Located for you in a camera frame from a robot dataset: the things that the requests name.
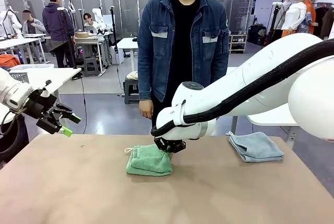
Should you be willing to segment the person's right hand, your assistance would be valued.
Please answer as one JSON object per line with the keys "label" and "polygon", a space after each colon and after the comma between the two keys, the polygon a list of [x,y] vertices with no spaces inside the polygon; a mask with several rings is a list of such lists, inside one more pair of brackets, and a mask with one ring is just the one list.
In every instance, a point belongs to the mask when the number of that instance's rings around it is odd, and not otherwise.
{"label": "person's right hand", "polygon": [[151,100],[140,100],[139,101],[140,114],[147,118],[152,119],[153,116],[153,103]]}

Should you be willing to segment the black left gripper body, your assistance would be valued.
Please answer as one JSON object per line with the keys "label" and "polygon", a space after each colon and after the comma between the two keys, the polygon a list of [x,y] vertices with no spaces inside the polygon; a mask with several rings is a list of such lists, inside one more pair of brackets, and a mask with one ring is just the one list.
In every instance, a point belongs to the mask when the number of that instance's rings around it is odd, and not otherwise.
{"label": "black left gripper body", "polygon": [[46,88],[39,88],[28,95],[24,105],[24,114],[39,119],[50,117],[56,119],[52,114],[57,97],[50,94]]}

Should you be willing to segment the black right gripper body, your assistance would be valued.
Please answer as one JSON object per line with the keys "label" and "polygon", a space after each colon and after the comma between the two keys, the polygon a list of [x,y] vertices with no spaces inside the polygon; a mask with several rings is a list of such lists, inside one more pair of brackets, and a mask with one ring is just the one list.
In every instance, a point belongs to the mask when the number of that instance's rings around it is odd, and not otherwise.
{"label": "black right gripper body", "polygon": [[172,141],[168,144],[168,153],[176,154],[186,148],[184,141]]}

